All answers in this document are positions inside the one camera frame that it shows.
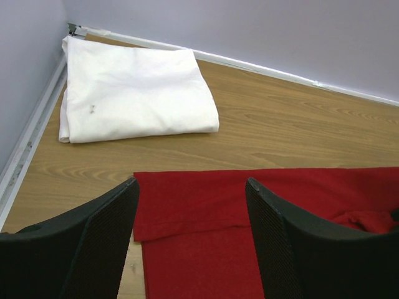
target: floor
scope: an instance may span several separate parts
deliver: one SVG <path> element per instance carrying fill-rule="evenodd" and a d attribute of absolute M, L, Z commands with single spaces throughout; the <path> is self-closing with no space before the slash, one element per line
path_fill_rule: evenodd
<path fill-rule="evenodd" d="M 135 171 L 399 166 L 399 107 L 198 64 L 219 110 L 219 133 L 66 145 L 57 141 L 59 100 L 4 230 L 65 212 Z M 127 298 L 145 298 L 141 248 L 133 242 L 119 294 Z"/>

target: white wall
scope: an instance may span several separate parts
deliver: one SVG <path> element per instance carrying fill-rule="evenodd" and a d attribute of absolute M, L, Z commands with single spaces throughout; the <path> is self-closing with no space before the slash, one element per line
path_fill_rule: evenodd
<path fill-rule="evenodd" d="M 0 173 L 61 55 L 61 0 L 0 0 Z"/>
<path fill-rule="evenodd" d="M 64 0 L 69 21 L 399 102 L 398 0 Z"/>

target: red cloth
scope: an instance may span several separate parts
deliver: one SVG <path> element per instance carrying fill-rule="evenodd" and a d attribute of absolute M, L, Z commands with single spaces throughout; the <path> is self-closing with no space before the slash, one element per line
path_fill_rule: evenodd
<path fill-rule="evenodd" d="M 135 173 L 147 298 L 264 298 L 249 226 L 245 183 L 254 177 L 325 219 L 387 230 L 399 207 L 399 168 L 263 169 Z"/>

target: white baseboard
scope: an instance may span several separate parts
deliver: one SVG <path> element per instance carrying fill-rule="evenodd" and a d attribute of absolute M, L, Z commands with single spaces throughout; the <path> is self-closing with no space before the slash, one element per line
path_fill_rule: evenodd
<path fill-rule="evenodd" d="M 106 30 L 94 29 L 94 28 L 84 27 L 84 26 L 77 27 L 77 30 L 75 33 L 80 36 L 85 36 L 86 34 L 93 34 L 95 36 L 104 36 L 109 39 L 119 40 L 121 42 L 127 42 L 129 44 L 140 45 L 142 47 L 148 47 L 148 48 L 152 48 L 152 49 L 161 49 L 161 50 L 185 49 L 184 47 L 180 47 L 178 45 L 171 45 L 171 44 L 166 44 L 163 42 L 155 42 L 154 40 L 141 39 L 138 37 L 125 36 L 123 34 L 117 34 L 117 33 L 106 31 Z M 398 101 L 391 100 L 389 98 L 382 98 L 382 97 L 370 95 L 367 93 L 357 92 L 355 90 L 349 90 L 349 89 L 338 87 L 335 85 L 322 83 L 317 80 L 311 80 L 311 79 L 300 77 L 297 75 L 281 72 L 279 70 L 270 69 L 268 67 L 263 67 L 263 66 L 256 65 L 256 64 L 250 64 L 249 62 L 231 59 L 231 58 L 216 55 L 216 54 L 206 53 L 206 52 L 202 52 L 202 51 L 198 51 L 198 50 L 193 50 L 193 51 L 194 51 L 195 57 L 200 60 L 204 60 L 204 61 L 208 61 L 208 62 L 212 62 L 212 63 L 216 63 L 216 64 L 221 64 L 221 65 L 227 65 L 230 67 L 235 67 L 237 69 L 248 70 L 250 72 L 266 75 L 266 76 L 273 77 L 273 78 L 278 78 L 278 79 L 295 82 L 295 83 L 299 83 L 299 84 L 303 84 L 303 85 L 307 85 L 307 86 L 311 86 L 311 87 L 316 87 L 316 88 L 320 88 L 320 89 L 324 89 L 324 90 L 330 90 L 333 92 L 339 92 L 339 93 L 343 93 L 346 95 L 353 95 L 355 97 L 365 98 L 367 100 L 371 100 L 374 102 L 380 102 L 380 103 L 385 103 L 385 104 L 399 107 Z"/>
<path fill-rule="evenodd" d="M 0 230 L 11 210 L 66 80 L 66 59 L 62 56 L 0 176 Z"/>

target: folded white sheet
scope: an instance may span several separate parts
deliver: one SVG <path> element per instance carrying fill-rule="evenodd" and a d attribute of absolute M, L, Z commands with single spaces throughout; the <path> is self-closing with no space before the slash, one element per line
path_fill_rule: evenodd
<path fill-rule="evenodd" d="M 219 130 L 192 50 L 120 47 L 67 36 L 59 141 L 85 143 Z"/>

